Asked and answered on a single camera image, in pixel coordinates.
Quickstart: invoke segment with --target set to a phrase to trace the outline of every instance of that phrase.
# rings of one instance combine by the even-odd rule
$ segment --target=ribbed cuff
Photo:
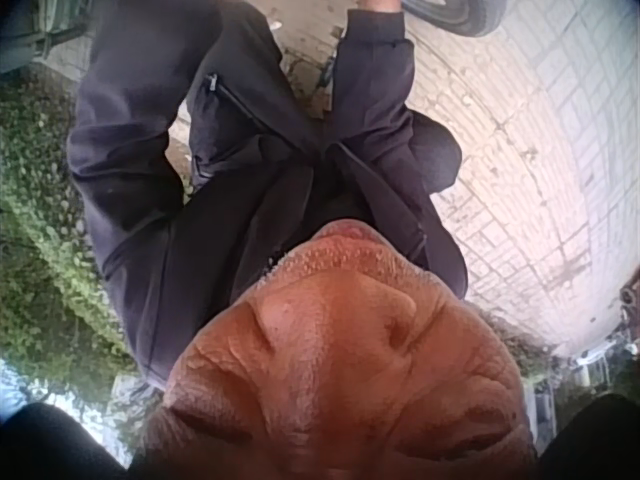
[[[404,13],[349,10],[345,39],[359,42],[398,42],[405,39]]]

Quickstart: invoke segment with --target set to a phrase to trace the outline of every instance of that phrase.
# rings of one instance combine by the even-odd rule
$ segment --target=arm
[[[216,41],[213,0],[115,0],[77,98],[68,163],[100,271],[182,208],[164,152],[195,72]]]
[[[413,44],[405,38],[399,0],[368,0],[349,12],[334,71],[331,140],[370,164],[414,212],[426,203],[410,148]]]

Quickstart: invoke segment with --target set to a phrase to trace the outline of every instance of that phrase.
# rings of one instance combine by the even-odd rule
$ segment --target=leg
[[[413,112],[413,138],[409,146],[420,164],[429,195],[455,183],[462,165],[462,150],[444,125]]]
[[[222,35],[201,63],[187,96],[196,187],[206,183],[212,163],[259,133],[275,133],[309,155],[319,149],[318,128],[298,105],[280,69],[282,53],[267,19],[245,2],[222,2],[220,8]],[[211,75],[220,84],[216,91]],[[233,100],[217,94],[223,88]]]

